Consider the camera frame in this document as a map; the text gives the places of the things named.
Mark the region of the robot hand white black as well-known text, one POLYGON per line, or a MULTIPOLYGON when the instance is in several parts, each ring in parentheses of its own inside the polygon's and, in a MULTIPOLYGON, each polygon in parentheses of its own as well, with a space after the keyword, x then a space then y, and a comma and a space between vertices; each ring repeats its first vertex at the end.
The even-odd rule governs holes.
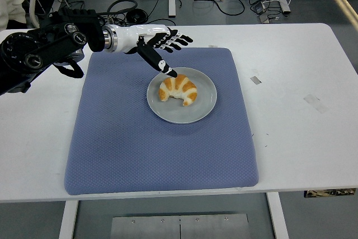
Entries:
POLYGON ((152 68, 171 77, 177 77, 157 49, 173 53, 181 50, 193 40, 176 29, 165 25, 134 25, 130 27, 112 26, 109 51, 126 54, 139 54, 152 68))

